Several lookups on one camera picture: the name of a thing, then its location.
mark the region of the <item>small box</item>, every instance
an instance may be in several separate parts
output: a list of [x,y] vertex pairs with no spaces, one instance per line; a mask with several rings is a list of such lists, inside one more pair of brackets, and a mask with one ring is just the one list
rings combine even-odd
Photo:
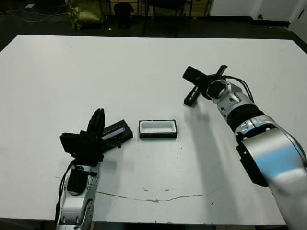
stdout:
[[176,138],[175,120],[141,120],[139,121],[140,139],[145,138]]

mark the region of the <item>white table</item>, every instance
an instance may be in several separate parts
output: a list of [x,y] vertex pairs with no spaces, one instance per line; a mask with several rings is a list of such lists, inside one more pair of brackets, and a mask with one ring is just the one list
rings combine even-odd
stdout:
[[[268,188],[251,182],[216,106],[188,65],[249,84],[257,105],[307,150],[307,57],[290,40],[18,36],[0,53],[0,217],[53,220],[77,133],[99,107],[134,137],[101,164],[93,221],[284,224]],[[140,140],[141,119],[176,119],[176,140]]]

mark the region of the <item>wall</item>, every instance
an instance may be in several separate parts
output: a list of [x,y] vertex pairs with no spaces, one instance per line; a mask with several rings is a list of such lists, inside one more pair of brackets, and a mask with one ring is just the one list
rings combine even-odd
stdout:
[[211,16],[250,16],[255,0],[214,0]]
[[257,2],[254,7],[252,17],[257,20],[258,15],[262,14],[263,20],[289,21],[296,6],[301,0],[262,0]]
[[305,6],[303,6],[300,12],[296,15],[293,23],[289,26],[289,30],[307,43],[307,3],[305,3]]
[[251,16],[258,20],[290,21],[306,0],[213,0],[211,16]]

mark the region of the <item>stain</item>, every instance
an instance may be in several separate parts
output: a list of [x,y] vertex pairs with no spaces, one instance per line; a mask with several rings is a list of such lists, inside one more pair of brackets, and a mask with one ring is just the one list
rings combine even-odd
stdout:
[[128,198],[128,197],[121,196],[121,195],[115,195],[115,194],[111,194],[111,193],[104,193],[104,192],[98,192],[98,191],[96,191],[96,193],[104,194],[104,195],[108,195],[108,196],[115,196],[115,197],[118,197],[118,198],[123,198],[123,199],[128,199],[128,200],[147,201],[147,202],[154,202],[154,203],[159,203],[160,201],[162,201],[162,202],[168,202],[168,201],[172,201],[172,200],[177,200],[177,199],[182,199],[182,198],[188,198],[188,197],[193,197],[193,196],[202,196],[202,194],[198,194],[198,195],[183,195],[183,196],[177,196],[177,197],[171,198],[171,199],[169,199],[169,200],[158,200],[158,199],[156,199],[156,200],[151,200],[151,199],[142,200],[142,199]]
[[150,202],[154,202],[154,203],[159,203],[159,201],[161,201],[161,200],[145,200],[145,201],[150,201]]

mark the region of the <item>floor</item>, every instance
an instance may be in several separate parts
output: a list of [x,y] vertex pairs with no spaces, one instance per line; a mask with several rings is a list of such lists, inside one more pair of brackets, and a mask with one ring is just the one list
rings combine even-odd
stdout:
[[[53,4],[44,7],[35,5],[33,8],[25,8],[28,3],[35,3],[35,0],[0,0],[0,11],[24,10],[42,14],[54,14],[58,11],[57,7],[64,0],[54,0]],[[80,31],[71,29],[71,23],[68,15],[52,16],[40,22],[25,22],[14,16],[4,16],[6,14],[15,15],[28,21],[38,21],[47,18],[47,16],[31,14],[26,12],[8,12],[0,13],[0,51],[12,41],[17,35],[69,35],[69,36],[120,36],[120,37],[143,37],[144,18],[132,17],[131,28],[119,29],[115,16],[109,16],[102,27],[87,28]],[[193,38],[258,38],[258,39],[288,39],[294,40],[307,53],[307,44],[299,39],[294,33],[282,26],[264,26],[251,25],[249,22],[217,22],[206,18],[192,19],[188,26],[187,18],[169,18],[160,17],[156,20],[148,20],[145,37],[174,37],[176,25],[178,26],[177,37]],[[125,229],[134,229],[134,225],[125,225]],[[20,226],[14,226],[12,229],[19,229]],[[168,229],[191,229],[196,226],[159,225],[159,228]],[[199,229],[215,229],[213,226],[198,227]],[[119,226],[113,226],[115,229],[123,229]],[[237,227],[220,227],[216,229],[241,229]]]

